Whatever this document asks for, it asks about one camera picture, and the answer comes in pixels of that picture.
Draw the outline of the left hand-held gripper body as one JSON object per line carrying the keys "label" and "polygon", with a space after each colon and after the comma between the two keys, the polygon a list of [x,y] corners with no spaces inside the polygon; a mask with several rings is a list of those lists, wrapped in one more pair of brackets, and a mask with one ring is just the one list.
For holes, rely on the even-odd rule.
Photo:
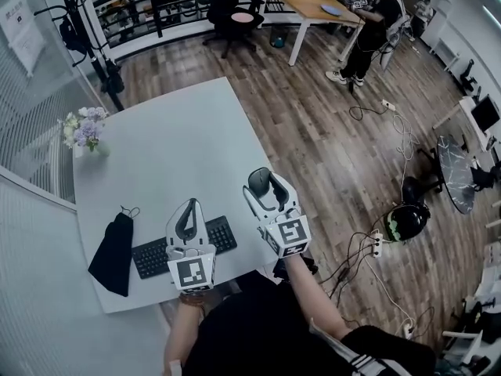
{"label": "left hand-held gripper body", "polygon": [[168,244],[168,267],[178,291],[206,291],[214,287],[216,247],[208,239],[175,246]]}

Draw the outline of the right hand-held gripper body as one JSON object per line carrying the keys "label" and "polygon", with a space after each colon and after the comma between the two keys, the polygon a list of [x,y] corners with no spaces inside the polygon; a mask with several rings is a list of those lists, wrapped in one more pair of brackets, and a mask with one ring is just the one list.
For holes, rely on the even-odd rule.
{"label": "right hand-held gripper body", "polygon": [[282,208],[264,208],[258,204],[256,217],[262,240],[279,259],[300,254],[310,245],[308,220],[297,204],[285,204]]}

